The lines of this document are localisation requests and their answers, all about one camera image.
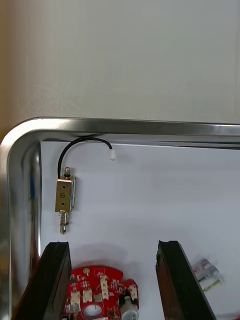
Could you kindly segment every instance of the white background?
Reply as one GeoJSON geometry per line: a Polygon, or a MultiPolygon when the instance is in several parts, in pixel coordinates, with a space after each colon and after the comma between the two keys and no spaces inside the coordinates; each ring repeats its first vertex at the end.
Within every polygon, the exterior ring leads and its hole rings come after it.
{"type": "Polygon", "coordinates": [[[0,15],[0,130],[36,116],[240,122],[240,0],[1,0],[0,15]]]}
{"type": "Polygon", "coordinates": [[[62,167],[77,177],[66,235],[55,213],[57,162],[66,142],[42,142],[41,251],[69,241],[73,267],[119,268],[139,289],[140,319],[163,319],[155,271],[158,241],[177,240],[189,261],[206,257],[224,283],[206,293],[216,314],[239,311],[240,152],[104,144],[73,147],[62,167]]]}

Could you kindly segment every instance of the white paper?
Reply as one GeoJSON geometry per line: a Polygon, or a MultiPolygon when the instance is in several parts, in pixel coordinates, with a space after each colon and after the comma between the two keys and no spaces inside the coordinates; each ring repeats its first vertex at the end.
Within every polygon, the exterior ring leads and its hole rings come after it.
{"type": "Polygon", "coordinates": [[[74,146],[62,170],[77,177],[66,235],[55,212],[57,163],[67,142],[42,142],[41,252],[68,241],[72,267],[104,264],[133,278],[139,319],[164,319],[158,241],[177,240],[189,261],[206,257],[224,283],[206,297],[217,315],[239,311],[240,151],[101,143],[74,146]]]}

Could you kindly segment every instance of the beige wall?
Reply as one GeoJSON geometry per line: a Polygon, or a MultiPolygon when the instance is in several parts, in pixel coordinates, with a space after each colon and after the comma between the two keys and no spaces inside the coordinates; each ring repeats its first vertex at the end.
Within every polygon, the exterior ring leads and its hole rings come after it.
{"type": "Polygon", "coordinates": [[[3,131],[39,116],[240,123],[239,0],[4,2],[3,131]]]}
{"type": "Polygon", "coordinates": [[[10,6],[0,1],[0,140],[12,126],[10,117],[10,6]]]}

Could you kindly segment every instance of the chrome edge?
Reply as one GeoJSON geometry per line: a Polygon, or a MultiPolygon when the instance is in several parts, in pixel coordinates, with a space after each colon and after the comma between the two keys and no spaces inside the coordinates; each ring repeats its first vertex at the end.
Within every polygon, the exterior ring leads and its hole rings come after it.
{"type": "Polygon", "coordinates": [[[0,145],[0,320],[8,320],[29,281],[41,246],[41,146],[107,135],[112,143],[239,149],[240,125],[88,118],[34,118],[0,145]]]}

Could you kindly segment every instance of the red circuit board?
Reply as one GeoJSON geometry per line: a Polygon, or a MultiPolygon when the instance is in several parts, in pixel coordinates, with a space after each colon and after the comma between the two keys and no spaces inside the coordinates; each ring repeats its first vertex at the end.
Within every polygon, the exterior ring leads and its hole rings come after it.
{"type": "Polygon", "coordinates": [[[91,318],[86,315],[86,307],[94,305],[101,308],[100,314],[94,319],[121,320],[119,296],[126,291],[137,301],[139,308],[138,286],[132,279],[123,282],[123,276],[121,271],[108,266],[74,269],[68,286],[64,316],[89,320],[91,318]]]}

